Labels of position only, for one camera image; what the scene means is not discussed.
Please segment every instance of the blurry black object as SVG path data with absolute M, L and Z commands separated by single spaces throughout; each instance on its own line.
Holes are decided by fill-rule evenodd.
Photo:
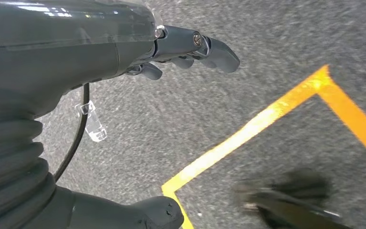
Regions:
M 272 229 L 351 229 L 322 209 L 329 182 L 303 168 L 265 180 L 242 180 L 234 188 L 245 211 L 258 212 Z

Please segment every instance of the gray plastic housing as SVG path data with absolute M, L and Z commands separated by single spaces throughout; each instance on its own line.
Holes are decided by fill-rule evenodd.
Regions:
M 18 7 L 31 4 L 44 7 Z M 67 12 L 51 16 L 45 8 Z M 93 22 L 75 10 L 105 14 Z M 107 10 L 118 18 L 107 17 Z M 147 7 L 131 2 L 0 1 L 0 229 L 180 227 L 180 208 L 167 197 L 124 206 L 56 186 L 39 158 L 43 145 L 33 142 L 42 130 L 34 119 L 52 111 L 64 93 L 123 74 L 148 52 L 153 22 Z M 89 36 L 80 33 L 82 25 Z

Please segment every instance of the metal screw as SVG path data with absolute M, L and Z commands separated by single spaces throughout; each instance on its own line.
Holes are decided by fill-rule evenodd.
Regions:
M 194 36 L 193 36 L 193 40 L 194 40 L 194 44 L 196 46 L 200 46 L 202 43 L 203 43 L 203 39 L 201 38 L 201 35 L 199 35 L 198 33 L 196 33 Z

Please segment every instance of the robotic hand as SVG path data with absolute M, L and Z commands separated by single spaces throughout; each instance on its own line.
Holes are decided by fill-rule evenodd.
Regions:
M 242 180 L 234 187 L 242 209 L 257 212 L 271 229 L 351 229 L 325 210 L 329 182 L 301 168 L 277 177 Z
M 206 67 L 219 68 L 225 73 L 233 73 L 239 67 L 240 61 L 236 54 L 217 39 L 174 26 L 162 26 L 160 30 L 161 35 L 150 54 L 134 62 L 136 65 L 128 68 L 126 74 L 142 73 L 151 80 L 158 80 L 162 71 L 149 61 L 172 62 L 182 69 L 190 68 L 194 61 L 200 61 Z
M 137 0 L 0 0 L 0 229 L 178 229 L 168 197 L 133 205 L 59 187 L 39 158 L 42 130 L 69 90 L 122 74 L 162 75 L 150 62 L 181 68 L 200 61 L 230 73 L 239 59 L 197 31 L 157 27 Z

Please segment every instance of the yellow tape line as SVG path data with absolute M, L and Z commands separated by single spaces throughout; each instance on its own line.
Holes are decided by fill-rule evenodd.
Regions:
M 185 218 L 183 229 L 194 229 L 194 227 L 175 191 L 315 94 L 321 96 L 366 147 L 366 115 L 330 78 L 329 68 L 325 65 L 256 115 L 238 132 L 200 156 L 162 185 L 163 194 L 176 200 L 182 208 Z

